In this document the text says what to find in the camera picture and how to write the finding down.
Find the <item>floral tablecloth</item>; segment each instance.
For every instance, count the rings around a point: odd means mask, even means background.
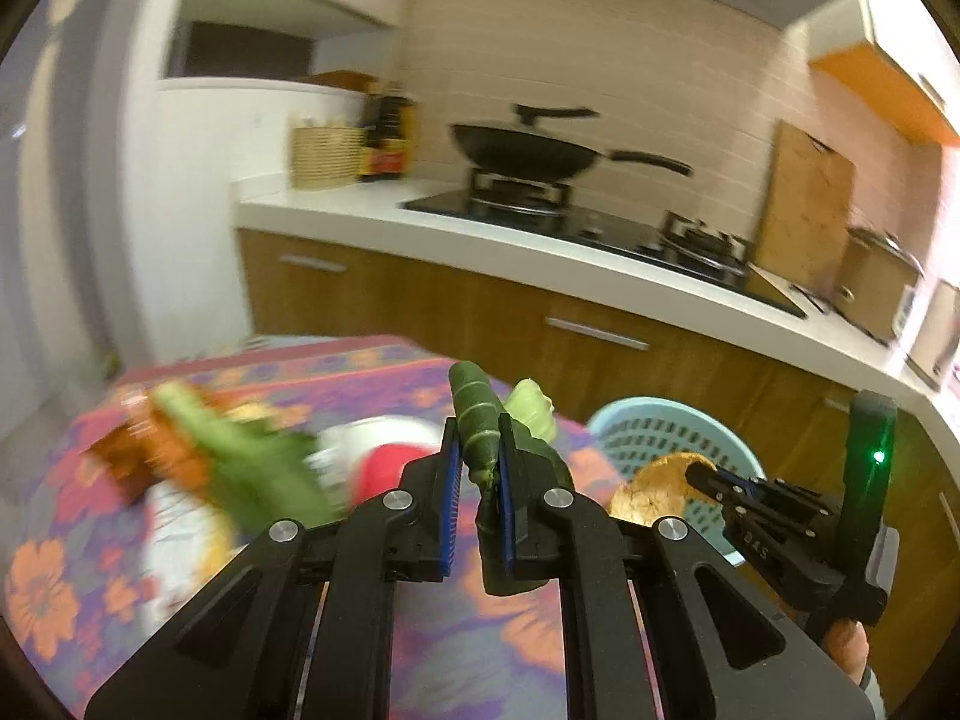
[[[399,338],[376,337],[133,378],[184,376],[214,389],[257,394],[301,409],[310,428],[320,431],[386,413],[443,424],[452,414],[449,365]],[[157,576],[163,568],[145,560],[163,514],[155,499],[125,507],[99,461],[85,452],[122,419],[114,398],[70,426],[50,452],[40,483],[27,490],[18,546],[4,566],[8,624],[47,685],[78,717],[96,688],[157,627],[157,589],[165,579]],[[606,502],[616,471],[584,428],[560,420],[555,445],[578,490]],[[397,720],[565,717],[556,585],[512,598],[484,594],[473,528],[478,502],[477,489],[464,477],[450,579],[397,588],[390,708]]]

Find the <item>kitchen counter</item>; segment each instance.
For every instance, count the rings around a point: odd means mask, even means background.
[[[852,389],[896,400],[926,429],[960,485],[960,401],[910,371],[837,314],[788,293],[807,319],[668,269],[522,230],[400,208],[451,187],[408,180],[324,191],[273,191],[269,177],[237,187],[234,224],[424,260],[520,282],[656,319],[750,349]],[[787,293],[776,276],[769,280]]]

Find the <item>red object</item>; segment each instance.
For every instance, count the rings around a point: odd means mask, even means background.
[[[411,460],[433,453],[428,446],[411,443],[386,443],[360,461],[353,484],[353,504],[357,506],[374,495],[382,495],[400,484],[403,466]]]

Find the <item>green vegetable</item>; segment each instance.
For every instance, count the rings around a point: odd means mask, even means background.
[[[270,430],[265,421],[236,422],[221,415],[181,382],[151,393],[152,402],[212,461],[210,494],[243,531],[260,533],[277,519],[307,528],[339,519],[304,458],[316,439]]]
[[[533,379],[517,382],[514,391],[503,402],[503,407],[515,420],[526,425],[535,439],[549,443],[557,437],[553,401],[544,395]]]
[[[448,376],[464,463],[469,469],[470,480],[480,488],[476,526],[477,538],[480,539],[484,590],[488,595],[503,596],[517,595],[541,587],[546,584],[546,580],[517,581],[509,577],[503,557],[503,533],[496,495],[500,450],[498,419],[501,413],[510,412],[500,403],[486,373],[473,362],[456,362],[450,367]],[[557,475],[558,485],[573,491],[573,478],[563,458],[547,442],[533,437],[529,428],[512,413],[511,418],[517,448],[549,459]]]

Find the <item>black frying pan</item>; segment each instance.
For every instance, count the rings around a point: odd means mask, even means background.
[[[480,170],[509,178],[555,184],[592,166],[598,157],[613,162],[641,162],[666,167],[680,175],[693,175],[693,167],[646,151],[603,153],[579,143],[563,141],[536,126],[540,118],[584,119],[599,116],[589,108],[531,108],[514,105],[518,122],[453,124],[457,145]]]

